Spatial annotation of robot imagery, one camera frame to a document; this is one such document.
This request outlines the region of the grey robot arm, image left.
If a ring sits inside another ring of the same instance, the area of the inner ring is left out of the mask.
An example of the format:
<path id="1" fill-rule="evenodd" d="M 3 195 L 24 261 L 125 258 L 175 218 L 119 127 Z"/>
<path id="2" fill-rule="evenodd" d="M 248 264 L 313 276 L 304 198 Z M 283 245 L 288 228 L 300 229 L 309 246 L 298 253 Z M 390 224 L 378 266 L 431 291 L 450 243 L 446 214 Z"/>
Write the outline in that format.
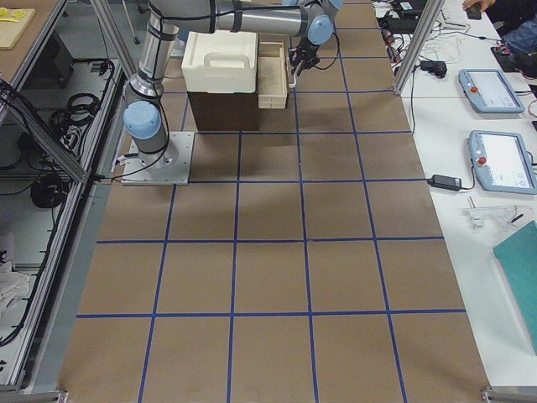
<path id="1" fill-rule="evenodd" d="M 190 34 L 278 34 L 300 38 L 291 50 L 298 70 L 319 63 L 316 54 L 333 33 L 340 1 L 289 1 L 280 6 L 245 1 L 152 1 L 147 36 L 138 70 L 128 84 L 123 121 L 138 148 L 145 169 L 161 169 L 172 163 L 169 125 L 161 97 L 165 69 L 173 43 L 181 30 Z"/>

